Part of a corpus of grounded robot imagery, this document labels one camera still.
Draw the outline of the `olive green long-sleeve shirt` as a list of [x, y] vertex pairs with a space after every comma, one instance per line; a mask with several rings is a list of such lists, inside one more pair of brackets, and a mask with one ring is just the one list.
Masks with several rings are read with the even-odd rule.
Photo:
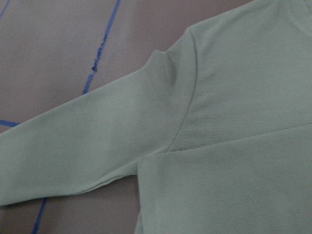
[[138, 177], [137, 234], [312, 231], [312, 5], [254, 0], [0, 136], [0, 203]]

